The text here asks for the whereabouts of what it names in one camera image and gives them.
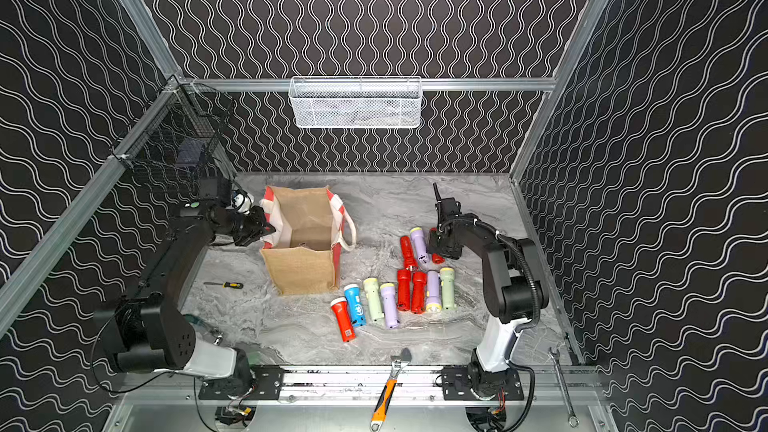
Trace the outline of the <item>purple flashlight yellow rim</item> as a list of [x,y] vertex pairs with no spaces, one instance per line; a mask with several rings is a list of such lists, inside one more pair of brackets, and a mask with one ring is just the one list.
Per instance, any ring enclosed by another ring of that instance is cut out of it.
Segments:
[[427,266],[431,262],[431,257],[427,250],[424,230],[421,227],[412,228],[410,230],[410,239],[418,263],[422,266]]

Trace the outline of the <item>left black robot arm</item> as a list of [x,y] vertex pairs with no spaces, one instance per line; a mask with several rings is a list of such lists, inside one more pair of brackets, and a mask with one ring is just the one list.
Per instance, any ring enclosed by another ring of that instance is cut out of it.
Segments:
[[187,203],[169,222],[166,238],[137,284],[94,312],[97,335],[89,358],[102,356],[121,373],[180,373],[216,383],[231,394],[254,382],[244,351],[200,338],[179,309],[198,260],[219,235],[248,246],[274,233],[264,210],[219,200]]

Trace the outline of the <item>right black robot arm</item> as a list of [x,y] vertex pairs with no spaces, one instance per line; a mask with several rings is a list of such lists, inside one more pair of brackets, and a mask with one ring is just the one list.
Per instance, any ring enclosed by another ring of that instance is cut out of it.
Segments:
[[482,294],[489,319],[480,344],[467,366],[467,385],[479,398],[511,392],[519,380],[512,365],[517,342],[525,330],[538,326],[549,302],[541,274],[529,263],[524,241],[502,233],[473,213],[464,213],[453,197],[438,196],[436,230],[427,249],[446,259],[464,250],[481,261]]

